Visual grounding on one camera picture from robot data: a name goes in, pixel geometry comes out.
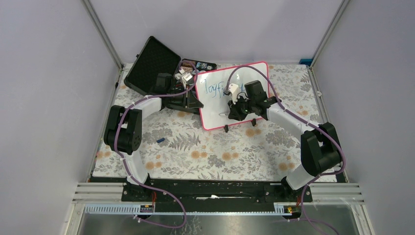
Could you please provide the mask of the pink framed whiteboard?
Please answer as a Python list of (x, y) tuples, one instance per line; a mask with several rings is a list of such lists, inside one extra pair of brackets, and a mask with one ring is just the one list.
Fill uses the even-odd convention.
[(202, 127), (205, 130), (223, 128), (225, 125), (236, 125), (249, 122), (252, 119), (261, 118), (255, 114), (248, 114), (245, 120), (237, 121), (228, 117), (219, 116), (220, 113), (229, 113), (228, 102), (231, 95), (225, 95), (226, 85), (230, 83), (239, 86), (239, 96), (244, 97), (246, 92), (245, 84), (258, 80), (267, 95), (273, 94), (270, 85), (264, 76), (268, 76), (268, 64), (256, 62), (250, 64), (252, 68), (239, 68), (237, 66), (222, 68), (214, 71), (204, 72), (198, 75), (195, 85), (196, 96), (204, 107), (200, 108)]

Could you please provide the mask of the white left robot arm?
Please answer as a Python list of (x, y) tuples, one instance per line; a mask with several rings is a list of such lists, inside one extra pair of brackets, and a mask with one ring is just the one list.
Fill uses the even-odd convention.
[(166, 193), (166, 190), (152, 187), (147, 183), (149, 173), (142, 163), (138, 150), (142, 140), (143, 120), (161, 111), (170, 99), (190, 94), (198, 78), (198, 73), (182, 74), (180, 82), (182, 90), (174, 93), (172, 76), (160, 73), (155, 85), (143, 98), (128, 107), (114, 105), (110, 108), (104, 132), (104, 143), (119, 156), (127, 172), (127, 182), (135, 185), (133, 195), (140, 201), (148, 200), (152, 190)]

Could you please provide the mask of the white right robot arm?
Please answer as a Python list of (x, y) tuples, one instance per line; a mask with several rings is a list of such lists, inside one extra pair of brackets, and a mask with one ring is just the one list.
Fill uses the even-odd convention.
[(301, 164), (281, 181), (280, 194), (285, 201), (294, 201), (300, 195), (300, 188), (342, 162), (333, 125), (307, 121), (294, 114), (278, 98), (269, 97), (258, 80), (247, 83), (244, 93), (243, 96), (237, 84), (228, 85), (229, 119), (242, 121), (247, 115), (255, 114), (278, 124), (300, 141)]

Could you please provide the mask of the floral tablecloth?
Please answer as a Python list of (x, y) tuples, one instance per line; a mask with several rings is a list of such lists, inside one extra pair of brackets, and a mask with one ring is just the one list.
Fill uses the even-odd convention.
[[(132, 64), (126, 66), (115, 99), (124, 107), (142, 98), (124, 85)], [(269, 77), (285, 107), (323, 123), (305, 65), (270, 64)], [(143, 121), (139, 152), (151, 178), (279, 181), (300, 165), (299, 141), (272, 122), (206, 131), (199, 115), (167, 108)], [(119, 156), (102, 141), (90, 180), (126, 176)]]

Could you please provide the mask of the black poker chip case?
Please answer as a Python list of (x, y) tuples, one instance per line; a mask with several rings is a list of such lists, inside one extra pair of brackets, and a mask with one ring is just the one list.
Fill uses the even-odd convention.
[(188, 89), (193, 82), (191, 79), (182, 84), (174, 75), (179, 70), (188, 72), (194, 77), (196, 67), (198, 72), (214, 71), (215, 63), (183, 59), (169, 49), (161, 41), (151, 36), (146, 41), (141, 52), (127, 74), (124, 84), (141, 95), (178, 94)]

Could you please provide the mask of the blue clamp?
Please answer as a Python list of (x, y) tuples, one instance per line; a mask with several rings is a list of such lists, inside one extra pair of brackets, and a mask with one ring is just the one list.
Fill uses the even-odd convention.
[(299, 64), (300, 65), (306, 65), (306, 66), (311, 66), (311, 64), (313, 63), (313, 59), (309, 58), (309, 59), (300, 59)]

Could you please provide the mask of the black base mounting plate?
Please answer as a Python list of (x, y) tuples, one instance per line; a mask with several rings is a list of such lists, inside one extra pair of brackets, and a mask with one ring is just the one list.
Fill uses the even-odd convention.
[(312, 202), (309, 189), (290, 190), (281, 182), (152, 179), (125, 183), (123, 202), (148, 202), (156, 212), (272, 212), (275, 203)]

